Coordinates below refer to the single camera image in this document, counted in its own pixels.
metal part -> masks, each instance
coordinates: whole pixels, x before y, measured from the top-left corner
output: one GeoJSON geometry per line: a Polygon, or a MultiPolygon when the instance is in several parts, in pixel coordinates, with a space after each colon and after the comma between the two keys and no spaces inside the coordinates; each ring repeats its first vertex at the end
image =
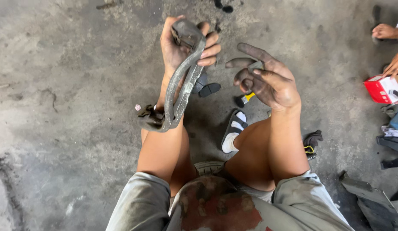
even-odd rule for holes
{"type": "Polygon", "coordinates": [[[309,153],[309,154],[306,154],[306,156],[307,156],[307,160],[311,161],[311,160],[316,158],[317,154],[316,153],[309,153]]]}
{"type": "Polygon", "coordinates": [[[169,81],[165,95],[165,112],[160,114],[153,110],[151,105],[148,105],[138,114],[138,123],[148,131],[166,132],[178,126],[193,86],[203,70],[203,67],[196,65],[196,62],[205,49],[206,38],[196,25],[186,19],[178,20],[173,24],[172,34],[177,44],[188,46],[191,51],[188,57],[176,68],[169,81]],[[185,82],[179,92],[179,97],[174,102],[176,88],[186,71],[188,71],[188,74],[185,82]]]}
{"type": "Polygon", "coordinates": [[[260,69],[262,71],[265,70],[264,68],[265,64],[263,63],[263,61],[259,60],[257,62],[252,63],[251,65],[248,66],[248,71],[249,73],[252,73],[254,69],[260,69]]]}
{"type": "Polygon", "coordinates": [[[354,180],[344,173],[340,182],[357,196],[360,209],[374,231],[398,231],[398,212],[382,190],[369,183],[354,180]]]}

gray shorts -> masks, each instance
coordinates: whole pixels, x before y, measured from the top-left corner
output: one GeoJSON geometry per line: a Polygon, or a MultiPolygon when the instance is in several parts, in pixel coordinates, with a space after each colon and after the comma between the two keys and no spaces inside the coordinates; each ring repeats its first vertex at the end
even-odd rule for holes
{"type": "MultiPolygon", "coordinates": [[[[264,200],[268,203],[272,202],[272,195],[274,190],[272,191],[260,191],[257,189],[254,189],[252,187],[249,187],[243,183],[240,183],[237,179],[235,179],[231,174],[228,173],[225,169],[225,162],[221,161],[207,161],[207,162],[201,162],[198,164],[195,164],[196,169],[198,170],[198,173],[200,176],[204,175],[214,175],[218,177],[222,177],[229,181],[239,192],[245,192],[249,194],[252,197],[257,197],[261,200],[264,200]]],[[[170,205],[172,206],[173,202],[175,200],[175,197],[171,197],[170,200],[170,205]]]]}

leg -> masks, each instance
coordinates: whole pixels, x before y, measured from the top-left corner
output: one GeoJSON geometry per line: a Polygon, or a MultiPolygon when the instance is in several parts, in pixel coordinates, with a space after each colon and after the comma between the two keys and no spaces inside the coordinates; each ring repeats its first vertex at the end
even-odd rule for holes
{"type": "MultiPolygon", "coordinates": [[[[149,132],[147,130],[142,129],[142,144],[144,143],[148,133],[149,132]]],[[[171,197],[176,196],[182,186],[196,177],[196,168],[190,160],[189,136],[187,135],[185,127],[183,127],[181,151],[169,184],[171,188],[171,197]]]]}
{"type": "Polygon", "coordinates": [[[225,165],[236,180],[260,191],[275,188],[266,154],[269,133],[270,118],[245,128],[233,142],[239,151],[225,165]]]}

stained concrete floor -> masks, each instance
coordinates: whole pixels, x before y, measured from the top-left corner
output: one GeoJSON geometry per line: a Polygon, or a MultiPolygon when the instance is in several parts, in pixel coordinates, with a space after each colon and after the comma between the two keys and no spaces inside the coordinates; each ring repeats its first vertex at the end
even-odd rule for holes
{"type": "MultiPolygon", "coordinates": [[[[232,156],[217,148],[232,97],[240,94],[232,86],[235,70],[224,63],[241,55],[238,42],[261,47],[296,77],[302,133],[323,131],[312,169],[352,227],[370,230],[338,176],[346,170],[388,196],[398,189],[398,168],[382,171],[379,164],[394,152],[375,141],[388,118],[362,84],[398,51],[397,44],[372,43],[372,8],[381,4],[382,21],[395,24],[398,0],[222,3],[233,12],[212,0],[120,0],[106,10],[96,9],[102,0],[0,0],[0,85],[10,85],[0,88],[0,195],[10,193],[8,205],[0,202],[1,225],[106,228],[141,148],[134,107],[158,97],[164,19],[183,13],[218,24],[223,47],[208,70],[221,91],[192,96],[186,110],[194,162],[232,156]]],[[[244,108],[251,123],[267,110],[257,99],[244,108]]]]}

dirty hand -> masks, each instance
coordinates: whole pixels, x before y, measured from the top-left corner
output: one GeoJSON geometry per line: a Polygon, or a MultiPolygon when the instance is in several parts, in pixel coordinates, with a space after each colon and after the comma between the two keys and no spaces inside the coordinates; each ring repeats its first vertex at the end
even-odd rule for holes
{"type": "Polygon", "coordinates": [[[266,51],[246,43],[239,43],[238,50],[264,62],[264,71],[255,69],[249,73],[247,67],[256,60],[235,58],[226,63],[226,68],[241,67],[233,81],[242,92],[253,91],[256,96],[274,111],[300,108],[301,101],[295,78],[290,70],[266,51]]]}
{"type": "MultiPolygon", "coordinates": [[[[162,48],[163,62],[165,63],[165,75],[171,77],[179,64],[186,59],[189,49],[185,46],[178,46],[173,38],[171,28],[177,20],[185,18],[183,15],[166,18],[160,37],[160,46],[162,48]]],[[[210,25],[206,22],[198,24],[198,28],[206,36],[206,47],[202,53],[201,59],[197,62],[199,66],[209,66],[216,62],[216,54],[221,50],[220,44],[217,44],[219,35],[216,31],[208,34],[210,25]]]]}
{"type": "Polygon", "coordinates": [[[383,77],[386,77],[388,75],[391,75],[391,78],[395,78],[396,76],[398,76],[398,53],[393,58],[390,65],[383,72],[383,77]]]}

